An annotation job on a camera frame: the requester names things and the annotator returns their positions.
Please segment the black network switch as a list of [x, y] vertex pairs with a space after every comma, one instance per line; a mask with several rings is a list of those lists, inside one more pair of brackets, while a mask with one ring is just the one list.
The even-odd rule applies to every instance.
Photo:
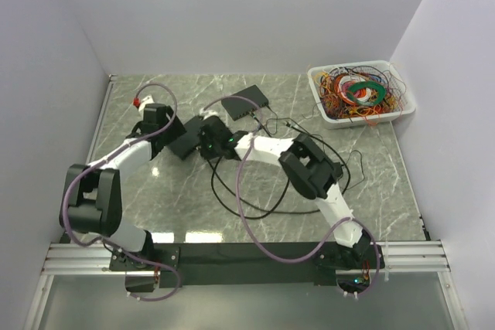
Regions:
[[181, 134], [168, 146], [168, 149], [179, 159], [185, 160], [200, 146], [199, 132], [201, 123], [202, 117], [200, 116], [189, 119], [183, 125], [185, 133]]
[[257, 85], [246, 87], [236, 92], [234, 96], [236, 98], [226, 98], [221, 101], [223, 108], [234, 121], [269, 105], [268, 98]]

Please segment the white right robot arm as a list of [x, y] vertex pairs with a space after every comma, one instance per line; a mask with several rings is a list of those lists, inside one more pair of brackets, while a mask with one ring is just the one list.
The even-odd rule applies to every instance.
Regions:
[[342, 165], [332, 161], [302, 132], [296, 138], [270, 138], [256, 131], [233, 133], [215, 114], [200, 118], [200, 154], [205, 159], [224, 157], [240, 162], [235, 178], [235, 197], [238, 214], [255, 245], [273, 260], [296, 264], [314, 256], [325, 240], [308, 254], [299, 258], [281, 258], [268, 251], [256, 238], [248, 225], [241, 205], [241, 173], [246, 162], [277, 165], [286, 174], [292, 187], [303, 198], [312, 200], [330, 225], [328, 236], [333, 235], [340, 247], [340, 258], [348, 267], [358, 267], [367, 259], [367, 252], [379, 250], [369, 230], [355, 217], [340, 190]]

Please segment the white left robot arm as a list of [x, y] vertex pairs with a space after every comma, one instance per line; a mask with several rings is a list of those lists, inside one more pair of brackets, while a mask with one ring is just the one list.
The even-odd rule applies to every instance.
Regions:
[[121, 183], [186, 130], [168, 105], [148, 103], [140, 110], [142, 119], [115, 150], [69, 167], [59, 221], [71, 239], [75, 233], [95, 234], [128, 252], [129, 262], [144, 270], [155, 262], [154, 243], [150, 232], [123, 220]]

